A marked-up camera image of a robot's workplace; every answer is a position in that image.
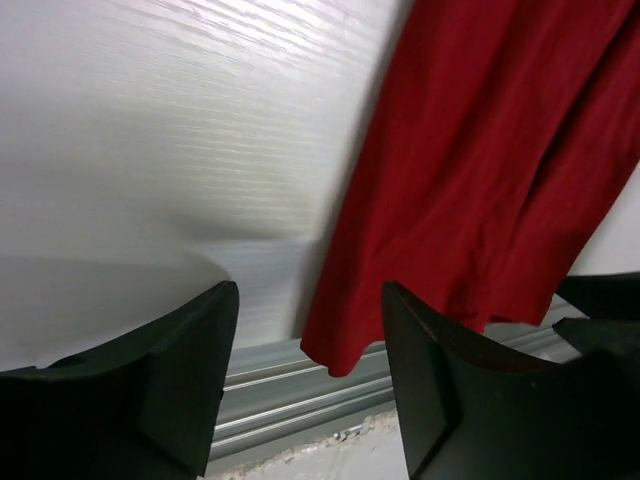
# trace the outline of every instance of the black plastic part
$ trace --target black plastic part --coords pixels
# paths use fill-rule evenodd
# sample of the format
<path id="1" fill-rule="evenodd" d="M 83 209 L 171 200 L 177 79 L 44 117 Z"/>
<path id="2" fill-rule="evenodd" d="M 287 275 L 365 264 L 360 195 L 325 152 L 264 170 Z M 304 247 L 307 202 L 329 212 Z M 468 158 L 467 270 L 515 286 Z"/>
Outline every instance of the black plastic part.
<path id="1" fill-rule="evenodd" d="M 224 282 L 47 369 L 0 374 L 3 478 L 203 475 L 237 313 L 237 287 Z"/>
<path id="2" fill-rule="evenodd" d="M 382 303 L 412 479 L 637 478 L 639 403 L 613 354 L 521 354 L 395 283 Z"/>
<path id="3" fill-rule="evenodd" d="M 640 320 L 640 272 L 567 277 L 557 293 L 590 318 Z"/>

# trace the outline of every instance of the red cloth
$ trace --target red cloth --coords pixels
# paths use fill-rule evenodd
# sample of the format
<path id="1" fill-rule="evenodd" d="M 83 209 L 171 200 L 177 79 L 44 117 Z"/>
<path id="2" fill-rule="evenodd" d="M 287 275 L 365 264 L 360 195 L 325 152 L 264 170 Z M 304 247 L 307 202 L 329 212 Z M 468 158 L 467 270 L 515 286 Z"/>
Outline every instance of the red cloth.
<path id="1" fill-rule="evenodd" d="M 640 156 L 634 0 L 417 0 L 303 350 L 348 374 L 397 280 L 481 331 L 538 324 Z"/>

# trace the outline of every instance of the white surface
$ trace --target white surface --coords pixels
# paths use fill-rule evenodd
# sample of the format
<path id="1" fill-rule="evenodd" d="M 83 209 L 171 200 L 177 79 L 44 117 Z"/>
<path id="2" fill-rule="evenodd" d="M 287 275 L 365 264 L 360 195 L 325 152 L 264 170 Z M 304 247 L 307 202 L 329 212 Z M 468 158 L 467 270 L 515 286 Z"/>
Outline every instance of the white surface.
<path id="1" fill-rule="evenodd" d="M 640 271 L 640 167 L 571 268 L 572 275 Z"/>
<path id="2" fill-rule="evenodd" d="M 341 434 L 287 450 L 257 465 L 207 480 L 405 480 L 395 412 L 369 418 L 362 433 Z"/>
<path id="3" fill-rule="evenodd" d="M 236 346 L 290 337 L 407 4 L 0 2 L 0 369 L 229 275 Z"/>

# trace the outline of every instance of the red fabric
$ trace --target red fabric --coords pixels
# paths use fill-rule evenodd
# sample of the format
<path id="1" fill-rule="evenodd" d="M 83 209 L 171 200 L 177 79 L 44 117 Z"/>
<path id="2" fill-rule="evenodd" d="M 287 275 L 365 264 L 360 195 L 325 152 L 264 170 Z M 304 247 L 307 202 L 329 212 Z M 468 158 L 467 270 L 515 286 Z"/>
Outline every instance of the red fabric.
<path id="1" fill-rule="evenodd" d="M 417 0 L 302 339 L 334 376 L 397 280 L 481 331 L 538 324 L 640 156 L 633 0 Z"/>

